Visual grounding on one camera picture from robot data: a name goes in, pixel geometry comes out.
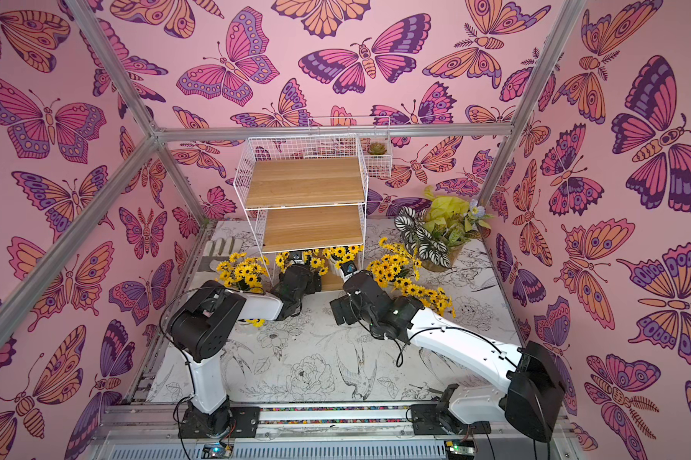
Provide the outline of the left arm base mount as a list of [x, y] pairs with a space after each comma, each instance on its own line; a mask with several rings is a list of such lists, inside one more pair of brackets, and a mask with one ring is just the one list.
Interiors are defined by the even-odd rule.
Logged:
[[182, 418], [179, 434], [182, 439], [254, 438], [260, 421], [259, 406], [221, 406], [205, 414], [191, 404]]

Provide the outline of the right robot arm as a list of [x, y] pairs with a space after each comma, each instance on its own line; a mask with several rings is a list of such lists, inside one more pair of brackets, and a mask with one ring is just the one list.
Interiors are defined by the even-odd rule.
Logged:
[[533, 441], [551, 441], [567, 387], [546, 347], [534, 341], [520, 347], [469, 331], [413, 295], [390, 296], [366, 270], [352, 274], [343, 290], [330, 303], [338, 325], [362, 323], [375, 339], [432, 351], [487, 381], [478, 389], [454, 383], [443, 391], [435, 414], [443, 429], [459, 433], [506, 421]]

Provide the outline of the sunflower pot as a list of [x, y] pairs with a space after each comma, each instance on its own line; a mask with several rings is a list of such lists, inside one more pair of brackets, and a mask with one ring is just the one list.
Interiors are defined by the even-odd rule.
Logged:
[[425, 287], [414, 278], [396, 278], [391, 282], [393, 289], [402, 295], [414, 297], [426, 308], [441, 316], [450, 314], [455, 316], [452, 297], [442, 287]]
[[408, 251], [404, 243], [393, 243], [387, 237], [379, 239], [378, 246], [384, 254], [366, 266], [377, 285], [382, 289], [415, 286], [420, 280], [422, 267], [416, 254]]
[[281, 273], [293, 266], [303, 266], [310, 273], [319, 276], [328, 272], [327, 262], [320, 249], [280, 252], [276, 255], [276, 266]]
[[362, 245], [340, 245], [322, 249], [322, 255], [328, 260], [330, 268], [337, 270], [341, 268], [342, 264], [355, 262], [363, 250]]
[[264, 294], [263, 275], [268, 262], [263, 257], [249, 257], [245, 252], [232, 253], [215, 266], [218, 281], [235, 291]]

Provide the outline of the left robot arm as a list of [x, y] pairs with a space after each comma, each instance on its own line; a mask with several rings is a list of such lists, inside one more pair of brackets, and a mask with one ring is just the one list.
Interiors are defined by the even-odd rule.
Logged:
[[306, 295], [321, 290], [322, 276], [303, 264], [287, 268], [271, 291], [236, 291], [214, 280], [195, 289], [167, 325], [171, 342], [187, 361], [194, 410], [203, 416], [225, 410], [228, 391], [218, 355], [238, 322], [286, 319], [300, 312]]

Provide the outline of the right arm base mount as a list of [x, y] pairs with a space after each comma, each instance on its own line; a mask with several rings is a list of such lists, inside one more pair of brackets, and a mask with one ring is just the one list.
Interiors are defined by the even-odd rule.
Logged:
[[491, 425], [487, 421], [466, 424], [449, 411], [450, 398], [460, 387], [450, 384], [436, 402], [431, 404], [412, 404], [405, 417], [412, 424], [415, 435], [468, 435], [490, 434]]

